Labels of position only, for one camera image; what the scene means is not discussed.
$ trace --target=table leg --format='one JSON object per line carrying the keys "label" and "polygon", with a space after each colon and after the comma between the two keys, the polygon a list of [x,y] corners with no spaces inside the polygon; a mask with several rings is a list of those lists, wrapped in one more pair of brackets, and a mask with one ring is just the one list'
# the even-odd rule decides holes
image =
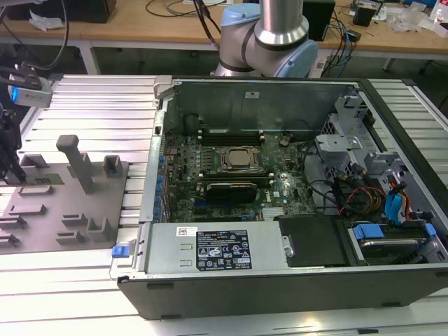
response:
{"label": "table leg", "polygon": [[316,60],[308,74],[309,78],[320,78],[322,76],[323,68],[325,67],[327,59],[331,56],[331,52],[331,49],[318,50]]}
{"label": "table leg", "polygon": [[92,44],[89,41],[81,41],[78,48],[83,58],[85,69],[89,75],[99,75],[101,71],[99,70],[97,56],[93,50]]}
{"label": "table leg", "polygon": [[389,71],[391,70],[391,67],[393,66],[393,63],[395,62],[395,58],[388,58],[386,59],[386,62],[383,65],[383,70]]}

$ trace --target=gray post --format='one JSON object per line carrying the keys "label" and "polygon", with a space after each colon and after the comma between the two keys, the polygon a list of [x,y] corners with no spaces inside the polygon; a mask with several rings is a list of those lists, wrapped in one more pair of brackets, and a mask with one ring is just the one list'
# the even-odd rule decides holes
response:
{"label": "gray post", "polygon": [[83,187],[84,193],[92,192],[93,181],[87,164],[78,150],[79,139],[76,135],[61,135],[57,140],[56,147],[58,151],[63,152],[70,162],[76,177]]}

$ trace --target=black box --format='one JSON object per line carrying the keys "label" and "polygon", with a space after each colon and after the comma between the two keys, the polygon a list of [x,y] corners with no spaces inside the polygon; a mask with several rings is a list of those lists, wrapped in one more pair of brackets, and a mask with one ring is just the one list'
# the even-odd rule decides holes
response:
{"label": "black box", "polygon": [[309,23],[308,37],[323,41],[335,8],[335,0],[304,0],[303,15]]}
{"label": "black box", "polygon": [[[115,9],[116,0],[65,0],[70,22],[106,23]],[[41,5],[26,3],[11,6],[8,17],[12,20],[28,20],[29,10],[46,18],[60,18],[64,21],[64,11],[60,0],[47,0]]]}
{"label": "black box", "polygon": [[368,27],[377,9],[371,3],[359,3],[355,8],[353,24]]}

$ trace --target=wooden tabletop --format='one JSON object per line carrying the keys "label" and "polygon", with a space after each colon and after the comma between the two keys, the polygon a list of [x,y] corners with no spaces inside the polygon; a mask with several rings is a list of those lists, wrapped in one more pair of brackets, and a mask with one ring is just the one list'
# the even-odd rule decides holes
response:
{"label": "wooden tabletop", "polygon": [[[119,41],[154,41],[154,42],[181,42],[181,43],[208,43],[199,20],[196,17],[157,17],[147,13],[145,5],[148,0],[117,0],[115,12],[106,24],[92,24],[72,22],[70,24],[70,37],[72,39],[87,40],[119,40]],[[150,9],[153,12],[167,15],[167,4],[173,0],[155,0]],[[345,23],[347,29],[362,34],[357,50],[393,51],[402,53],[447,53],[448,38],[441,38],[436,33],[422,29],[420,32],[394,33],[386,22],[372,21],[369,27],[354,26],[348,9],[341,12],[343,6],[350,0],[336,0],[338,18]],[[194,9],[191,5],[178,3],[173,9],[185,12]],[[221,21],[224,6],[214,6],[210,12],[215,21]],[[34,38],[62,38],[63,29],[39,31],[28,22],[7,21],[10,29],[18,36]],[[219,34],[209,25],[211,33],[219,41]],[[8,35],[4,27],[0,27],[0,36]],[[319,42],[321,48],[337,48],[340,37],[336,29],[329,29],[325,41]]]}

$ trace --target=aluminum extrusion table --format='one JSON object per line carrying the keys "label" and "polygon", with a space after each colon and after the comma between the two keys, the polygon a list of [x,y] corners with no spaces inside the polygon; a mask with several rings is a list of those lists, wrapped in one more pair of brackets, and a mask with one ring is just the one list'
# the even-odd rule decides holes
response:
{"label": "aluminum extrusion table", "polygon": [[[56,140],[60,134],[77,134],[80,150],[87,151],[91,161],[115,153],[131,163],[118,241],[137,235],[155,114],[154,78],[65,76],[54,86],[51,107],[30,110],[22,123],[21,153],[42,153],[48,162],[66,162],[57,152]],[[416,87],[400,80],[372,80],[372,84],[447,184],[447,119]],[[392,148],[385,133],[379,130],[379,135]],[[0,189],[0,209],[12,191]],[[65,335],[357,335],[366,328],[378,329],[380,335],[446,335],[448,331],[448,290],[400,308],[145,321],[110,280],[111,261],[110,249],[0,255],[2,335],[61,331]]]}

